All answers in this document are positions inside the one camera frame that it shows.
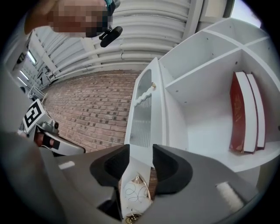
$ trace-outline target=white bookshelf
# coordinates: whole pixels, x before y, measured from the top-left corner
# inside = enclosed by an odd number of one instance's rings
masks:
[[[163,98],[164,109],[160,128],[165,131],[156,128],[153,119],[151,127],[166,133],[162,144],[214,158],[235,172],[260,166],[280,154],[279,58],[264,31],[225,19],[180,43],[157,65],[159,68],[150,69],[160,71],[158,81],[163,88],[158,96]],[[266,147],[254,154],[229,151],[229,91],[234,71],[254,73],[264,103]],[[152,103],[152,112],[158,110],[155,107]],[[152,137],[150,142],[159,143]],[[145,163],[146,159],[142,156],[140,160]]]

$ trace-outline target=fluorescent light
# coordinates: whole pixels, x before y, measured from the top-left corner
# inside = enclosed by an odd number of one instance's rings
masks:
[[[27,52],[28,57],[30,58],[30,60],[33,62],[33,64],[36,63],[35,58],[33,57],[33,55],[30,53],[30,51]]]
[[[29,80],[28,78],[27,78],[27,76],[21,71],[21,74],[27,79],[27,80]]]
[[[25,84],[24,83],[24,81],[23,80],[21,80],[21,78],[20,77],[17,77],[19,80],[20,80],[20,82],[22,82],[24,85],[26,85],[27,86],[27,84]]]

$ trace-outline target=ceiling beam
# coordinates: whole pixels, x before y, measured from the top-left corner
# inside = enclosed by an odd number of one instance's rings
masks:
[[[90,52],[90,51],[96,50],[91,38],[81,38],[80,41],[81,41],[81,43],[82,43],[82,45],[84,47],[84,50],[86,52]],[[90,59],[96,59],[96,58],[98,58],[98,55],[94,54],[94,55],[89,56],[89,58]]]
[[[198,21],[200,19],[202,5],[203,5],[203,0],[191,1],[191,6],[189,8],[188,19],[185,25],[185,31],[182,37],[182,41],[186,40],[188,37],[195,34]]]
[[[54,71],[55,69],[57,69],[57,67],[55,66],[53,61],[49,58],[48,54],[46,53],[43,46],[41,45],[35,32],[32,33],[30,41],[31,41],[32,45],[34,46],[35,50],[37,51],[38,55],[41,57],[41,59],[45,63],[45,65],[48,66],[48,68],[51,71]]]

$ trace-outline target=gold lettering on book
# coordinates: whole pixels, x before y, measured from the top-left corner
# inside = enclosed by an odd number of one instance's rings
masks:
[[[241,103],[239,95],[237,94],[235,96],[235,99],[234,99],[234,117],[235,117],[235,122],[239,121],[241,119],[241,117],[242,117],[241,107],[242,107],[242,103]]]

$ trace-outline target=person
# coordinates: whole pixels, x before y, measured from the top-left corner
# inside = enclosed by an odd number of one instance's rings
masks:
[[[23,90],[17,77],[23,67],[29,49],[32,30],[50,26],[54,32],[69,36],[86,36],[89,32],[98,32],[104,25],[107,6],[112,0],[41,0],[22,18],[1,56],[7,71]],[[38,146],[43,143],[44,134],[37,133],[34,141]]]

